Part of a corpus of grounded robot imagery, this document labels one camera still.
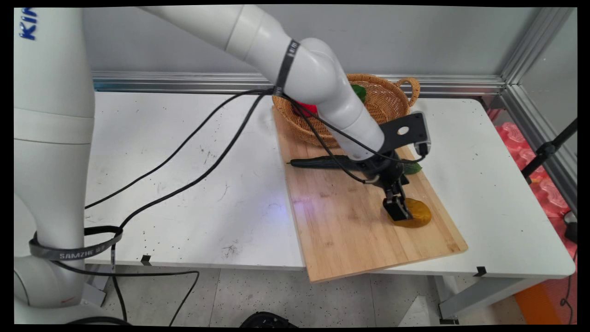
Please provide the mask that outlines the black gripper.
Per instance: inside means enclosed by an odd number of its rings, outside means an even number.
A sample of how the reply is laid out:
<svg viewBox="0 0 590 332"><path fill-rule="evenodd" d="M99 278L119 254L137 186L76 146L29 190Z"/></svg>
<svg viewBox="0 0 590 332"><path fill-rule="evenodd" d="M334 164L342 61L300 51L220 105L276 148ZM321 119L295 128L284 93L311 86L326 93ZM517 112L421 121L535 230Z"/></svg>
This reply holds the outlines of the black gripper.
<svg viewBox="0 0 590 332"><path fill-rule="evenodd" d="M404 185L409 183L405 176L404 163L374 155L364 160L354 160L356 168L365 176L364 183L382 189L387 196L382 206L393 221L412 220L407 208Z"/></svg>

